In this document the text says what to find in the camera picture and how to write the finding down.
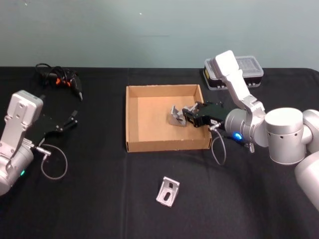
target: gray cable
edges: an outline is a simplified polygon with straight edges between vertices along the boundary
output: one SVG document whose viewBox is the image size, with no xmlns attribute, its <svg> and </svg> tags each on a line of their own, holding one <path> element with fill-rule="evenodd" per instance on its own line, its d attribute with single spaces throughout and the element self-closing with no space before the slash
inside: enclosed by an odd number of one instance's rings
<svg viewBox="0 0 319 239">
<path fill-rule="evenodd" d="M 51 179 L 51 180 L 59 180 L 59 179 L 63 178 L 65 176 L 66 172 L 68 171 L 68 159 L 65 156 L 64 152 L 60 148 L 58 148 L 57 146 L 54 146 L 54 145 L 51 145 L 51 144 L 44 143 L 42 145 L 43 146 L 47 146 L 47 147 L 52 147 L 52 148 L 55 148 L 55 149 L 59 150 L 62 153 L 62 155 L 63 155 L 63 157 L 65 159 L 65 170 L 64 170 L 64 173 L 61 176 L 59 176 L 59 177 L 50 177 L 49 175 L 47 175 L 44 172 L 44 170 L 43 170 L 43 164 L 44 164 L 45 160 L 42 160 L 42 162 L 41 162 L 41 171 L 42 171 L 43 175 L 45 177 L 47 177 L 48 179 Z"/>
<path fill-rule="evenodd" d="M 221 136 L 220 132 L 218 132 L 217 129 L 214 129 L 213 131 L 218 134 L 218 137 L 213 140 L 213 142 L 211 143 L 211 148 L 210 148 L 210 149 L 211 149 L 211 152 L 212 152 L 212 154 L 213 154 L 213 156 L 214 156 L 214 159 L 215 159 L 215 161 L 217 162 L 217 164 L 220 165 L 220 166 L 223 166 L 223 165 L 225 164 L 225 162 L 226 162 L 226 147 L 225 147 L 225 143 L 224 143 L 223 137 Z M 216 158 L 216 155 L 215 155 L 214 149 L 213 149 L 214 142 L 215 142 L 217 139 L 220 139 L 221 144 L 223 145 L 223 149 L 224 149 L 224 160 L 223 160 L 222 163 L 220 163 L 220 162 L 218 161 L 218 159 Z"/>
</svg>

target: black table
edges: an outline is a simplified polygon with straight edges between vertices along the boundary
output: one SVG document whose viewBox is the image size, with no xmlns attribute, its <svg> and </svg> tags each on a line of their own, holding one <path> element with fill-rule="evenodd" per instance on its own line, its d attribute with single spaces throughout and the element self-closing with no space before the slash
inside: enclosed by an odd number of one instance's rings
<svg viewBox="0 0 319 239">
<path fill-rule="evenodd" d="M 67 154 L 67 175 L 57 182 L 46 179 L 36 157 L 0 197 L 0 238 L 319 237 L 319 212 L 297 185 L 294 166 L 272 162 L 266 148 L 249 154 L 226 141 L 224 167 L 209 150 L 126 153 L 126 85 L 200 84 L 205 100 L 235 107 L 227 92 L 207 89 L 198 69 L 77 71 L 85 91 L 82 103 L 67 89 L 34 87 L 32 68 L 0 68 L 0 117 L 20 89 L 45 94 L 43 112 L 56 119 L 79 110 L 78 127 L 48 141 Z M 319 109 L 319 73 L 265 69 L 262 86 L 251 92 L 267 111 Z M 155 201 L 164 176 L 180 182 L 172 208 Z"/>
</svg>

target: open cardboard box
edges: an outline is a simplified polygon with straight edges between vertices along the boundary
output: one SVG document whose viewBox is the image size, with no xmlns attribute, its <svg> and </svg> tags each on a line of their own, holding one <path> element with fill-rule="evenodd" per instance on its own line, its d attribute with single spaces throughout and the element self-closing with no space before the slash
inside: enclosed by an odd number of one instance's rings
<svg viewBox="0 0 319 239">
<path fill-rule="evenodd" d="M 208 149 L 208 127 L 170 125 L 171 107 L 177 109 L 203 102 L 199 85 L 126 87 L 126 146 L 128 152 Z"/>
</svg>

